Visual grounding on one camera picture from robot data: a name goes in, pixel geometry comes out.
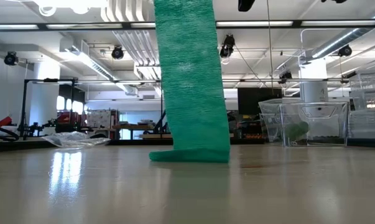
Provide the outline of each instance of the hanging cable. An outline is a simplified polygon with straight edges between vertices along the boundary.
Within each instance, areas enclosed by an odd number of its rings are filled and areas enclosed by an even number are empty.
[[[342,59],[341,59],[341,57],[339,58],[339,68],[340,68],[340,71],[341,71],[341,74],[342,74]],[[342,89],[342,97],[345,97],[345,93],[343,92],[343,87],[341,89]]]
[[[255,77],[256,77],[261,83],[263,83],[263,85],[266,86],[266,88],[268,88],[267,85],[266,85],[264,82],[262,82],[262,80],[261,80],[261,79],[258,77],[258,75],[254,72],[254,70],[251,68],[251,66],[249,66],[248,62],[245,60],[245,58],[244,58],[244,56],[242,55],[242,53],[239,51],[238,46],[237,46],[237,45],[235,45],[235,46],[236,46],[236,49],[237,49],[238,53],[241,55],[241,58],[244,60],[245,64],[248,66],[248,68],[251,70],[251,72],[254,74],[254,76],[255,76]]]
[[[269,0],[266,0],[267,3],[267,21],[269,22],[269,47],[270,47],[270,76],[272,79],[272,94],[274,94],[273,89],[273,54],[272,54],[272,31],[271,31],[271,25],[270,25],[270,7],[269,7]]]

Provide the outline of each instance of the white ceiling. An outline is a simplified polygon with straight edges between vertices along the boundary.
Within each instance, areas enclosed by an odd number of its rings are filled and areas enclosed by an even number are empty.
[[[33,2],[19,2],[0,0],[0,22],[102,22],[99,9],[91,9],[84,15],[75,14],[71,9],[58,9],[52,17],[40,17],[37,6]],[[257,20],[267,19],[267,4],[265,0],[256,0],[252,9],[247,12],[238,12],[237,0],[213,0],[216,20]],[[375,0],[347,0],[343,4],[335,4],[333,1],[321,3],[320,0],[269,0],[270,19],[367,19],[375,13]],[[148,20],[152,21],[153,7],[148,0],[144,7],[147,9]],[[320,46],[332,37],[338,35],[341,30],[309,30],[303,35],[303,48],[312,49]],[[261,30],[218,30],[218,43],[221,45],[226,34],[233,34],[236,39],[237,48],[241,49],[242,56],[250,67],[264,78],[269,75],[271,59],[273,71],[288,56],[280,56],[295,53],[302,47],[300,41],[300,30],[297,29],[272,29],[271,44],[273,47],[272,57],[269,48],[269,31]],[[43,49],[56,55],[65,65],[75,69],[80,79],[92,79],[98,77],[94,71],[87,68],[80,62],[72,61],[66,55],[59,52],[60,39],[65,34],[59,32],[23,32],[23,33],[0,33],[0,44],[36,44]],[[83,39],[91,44],[91,52],[95,57],[112,70],[133,70],[134,62],[129,59],[113,60],[110,53],[100,54],[100,50],[111,50],[114,45],[119,44],[110,31],[95,32],[74,32],[74,38]],[[152,44],[157,48],[155,31],[150,31]],[[375,45],[375,30],[364,37],[355,40],[350,44],[354,54],[358,54]],[[334,59],[328,58],[327,62],[333,63]],[[375,60],[375,49],[344,63],[328,69],[328,76],[334,77],[342,72],[362,66]],[[296,76],[297,67],[291,71]],[[241,58],[240,53],[235,50],[229,64],[222,65],[223,78],[254,78],[246,62]],[[122,71],[117,73],[119,78],[133,78],[133,75]],[[233,87],[235,83],[227,84],[226,87]],[[97,90],[113,90],[111,86],[96,86]]]

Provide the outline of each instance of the transparent storage container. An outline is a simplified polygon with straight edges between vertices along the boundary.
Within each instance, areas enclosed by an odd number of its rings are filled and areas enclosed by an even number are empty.
[[[266,134],[269,142],[282,142],[282,126],[280,113],[260,114],[262,132]]]
[[[280,105],[283,145],[345,146],[348,108],[347,102]]]
[[[259,107],[261,108],[262,114],[276,114],[280,113],[279,105],[282,103],[301,103],[302,100],[299,98],[283,98],[283,99],[273,99],[259,102]]]
[[[375,70],[357,71],[349,80],[352,91],[375,88]]]
[[[352,91],[350,96],[356,111],[375,108],[375,88]]]
[[[352,111],[349,136],[353,139],[375,139],[375,110]]]

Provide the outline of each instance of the white column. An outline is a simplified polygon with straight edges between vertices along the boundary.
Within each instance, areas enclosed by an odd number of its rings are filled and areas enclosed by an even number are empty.
[[[301,78],[327,78],[325,58],[310,61],[309,65],[301,65]],[[327,102],[327,82],[307,82],[301,84],[300,94],[305,103]]]
[[[42,62],[34,65],[34,79],[60,78],[60,65],[56,62]],[[57,117],[58,85],[32,84],[29,125],[38,122],[46,124]]]
[[[301,65],[301,78],[327,78],[325,58],[310,61],[309,65]],[[300,92],[305,103],[328,102],[327,82],[306,82],[301,84]],[[330,116],[332,109],[329,107],[316,107],[307,105],[307,119],[309,122],[309,136],[337,136],[339,135],[338,117],[316,119]]]

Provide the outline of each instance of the ceiling pipe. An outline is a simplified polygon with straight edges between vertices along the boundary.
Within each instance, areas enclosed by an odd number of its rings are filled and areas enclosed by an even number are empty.
[[[136,10],[134,12],[139,22],[146,21],[143,17],[143,1],[142,0],[136,0]],[[145,40],[145,43],[147,44],[147,49],[148,49],[147,54],[150,55],[154,59],[152,63],[159,64],[160,63],[159,57],[151,44],[150,33],[147,30],[143,30],[140,32],[140,34],[142,35],[143,39]]]
[[[312,51],[312,55],[307,57],[307,60],[315,60],[317,58],[326,57],[333,52],[341,49],[342,47],[348,45],[354,40],[366,35],[367,33],[371,32],[373,28],[356,28],[356,29],[348,29],[336,37],[332,38],[325,44],[317,47]]]
[[[362,51],[362,52],[360,52],[360,53],[355,54],[354,56],[350,56],[350,57],[348,57],[346,60],[343,60],[342,62],[338,62],[338,61],[336,60],[337,63],[334,63],[333,65],[330,65],[330,66],[327,67],[327,68],[335,68],[335,67],[337,67],[337,66],[343,65],[344,63],[349,62],[349,61],[355,59],[356,57],[359,57],[360,55],[363,55],[363,54],[365,54],[365,53],[368,53],[368,52],[370,52],[370,51],[372,51],[372,50],[374,50],[374,49],[375,49],[375,45],[372,46],[372,47],[370,47],[370,48],[368,48],[368,49],[366,49],[366,50],[364,50],[364,51]]]
[[[129,22],[134,22],[135,17],[133,13],[133,3],[132,0],[125,0],[125,17],[124,19]],[[144,55],[142,49],[140,48],[139,39],[137,38],[136,31],[126,31],[126,37],[128,38],[128,41],[132,44],[132,47],[136,52],[139,54],[140,59],[143,61],[144,65],[148,65],[149,62]]]
[[[106,15],[111,22],[125,21],[125,18],[122,15],[122,10],[121,10],[121,0],[116,0],[116,1],[109,0],[109,7],[106,10]],[[144,61],[143,59],[140,58],[140,55],[136,52],[134,46],[130,43],[127,37],[127,33],[125,33],[125,31],[120,31],[120,32],[113,31],[113,34],[116,36],[116,38],[121,43],[121,45],[125,47],[125,49],[130,54],[132,59],[135,62],[137,62],[139,65],[143,65]]]

